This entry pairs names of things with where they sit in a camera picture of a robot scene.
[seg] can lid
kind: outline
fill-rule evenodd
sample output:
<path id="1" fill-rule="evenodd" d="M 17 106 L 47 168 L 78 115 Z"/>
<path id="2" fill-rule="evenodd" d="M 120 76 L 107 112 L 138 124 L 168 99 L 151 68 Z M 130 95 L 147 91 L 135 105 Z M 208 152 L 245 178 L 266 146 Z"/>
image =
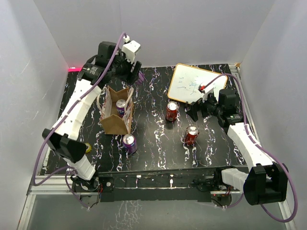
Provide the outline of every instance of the can lid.
<path id="1" fill-rule="evenodd" d="M 176 102 L 169 102 L 167 104 L 167 107 L 170 109 L 170 110 L 177 110 L 179 108 L 178 104 Z"/>
<path id="2" fill-rule="evenodd" d="M 120 99 L 120 100 L 118 100 L 118 101 L 116 102 L 116 106 L 117 106 L 118 108 L 123 108 L 123 107 L 125 107 L 125 105 L 126 105 L 126 101 L 123 100 L 123 99 Z"/>
<path id="3" fill-rule="evenodd" d="M 191 135 L 197 135 L 199 133 L 199 130 L 196 126 L 189 126 L 188 133 Z"/>
<path id="4" fill-rule="evenodd" d="M 134 142 L 134 136 L 132 134 L 126 134 L 123 138 L 123 142 L 126 145 L 131 145 Z"/>

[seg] brown paper bag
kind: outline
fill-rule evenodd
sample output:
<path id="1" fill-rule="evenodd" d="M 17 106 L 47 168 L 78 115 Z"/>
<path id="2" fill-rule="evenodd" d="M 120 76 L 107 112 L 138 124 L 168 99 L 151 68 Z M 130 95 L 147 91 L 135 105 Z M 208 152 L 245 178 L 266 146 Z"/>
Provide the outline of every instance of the brown paper bag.
<path id="1" fill-rule="evenodd" d="M 125 135 L 130 134 L 133 113 L 133 101 L 130 98 L 126 113 L 123 118 L 120 118 L 116 108 L 116 102 L 120 99 L 127 100 L 129 92 L 132 94 L 133 89 L 129 87 L 122 89 L 118 92 L 114 91 L 111 87 L 104 87 L 106 90 L 106 98 L 103 104 L 103 112 L 100 118 L 100 123 L 105 130 L 105 134 L 112 135 Z"/>

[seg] whiteboard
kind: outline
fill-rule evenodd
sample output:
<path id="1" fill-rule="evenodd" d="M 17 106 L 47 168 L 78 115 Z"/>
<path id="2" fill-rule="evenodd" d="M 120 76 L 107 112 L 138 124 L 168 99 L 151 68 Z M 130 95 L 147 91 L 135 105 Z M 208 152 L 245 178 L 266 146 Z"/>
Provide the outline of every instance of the whiteboard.
<path id="1" fill-rule="evenodd" d="M 203 97 L 203 93 L 198 90 L 199 85 L 209 83 L 218 75 L 220 73 L 184 64 L 177 64 L 167 96 L 170 99 L 191 104 Z M 213 91 L 216 100 L 218 100 L 219 91 L 225 88 L 226 82 L 227 76 L 221 76 L 215 80 L 215 88 Z"/>

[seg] purple soda can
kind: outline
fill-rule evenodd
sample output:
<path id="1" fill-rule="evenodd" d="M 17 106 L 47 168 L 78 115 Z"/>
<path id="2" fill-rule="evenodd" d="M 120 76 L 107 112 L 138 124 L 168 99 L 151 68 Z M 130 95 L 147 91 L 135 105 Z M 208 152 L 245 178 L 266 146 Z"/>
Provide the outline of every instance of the purple soda can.
<path id="1" fill-rule="evenodd" d="M 126 134 L 123 137 L 123 144 L 129 154 L 133 154 L 138 149 L 136 140 L 132 134 Z"/>
<path id="2" fill-rule="evenodd" d="M 116 102 L 116 108 L 117 108 L 119 117 L 123 117 L 125 115 L 125 105 L 126 105 L 126 101 L 123 99 L 120 99 Z"/>

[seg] gray wall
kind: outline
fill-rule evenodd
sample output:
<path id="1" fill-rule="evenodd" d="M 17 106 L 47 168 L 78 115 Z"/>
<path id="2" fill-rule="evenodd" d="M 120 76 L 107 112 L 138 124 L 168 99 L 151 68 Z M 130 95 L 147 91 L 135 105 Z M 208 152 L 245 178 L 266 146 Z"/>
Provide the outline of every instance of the gray wall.
<path id="1" fill-rule="evenodd" d="M 32 0 L 0 0 L 0 229 L 16 229 L 67 64 Z"/>
<path id="2" fill-rule="evenodd" d="M 274 0 L 34 0 L 70 67 L 122 31 L 144 66 L 241 62 Z"/>
<path id="3" fill-rule="evenodd" d="M 307 226 L 307 2 L 278 0 L 241 65 L 248 104 L 263 146 L 295 182 L 298 230 Z M 287 201 L 293 207 L 288 188 Z"/>

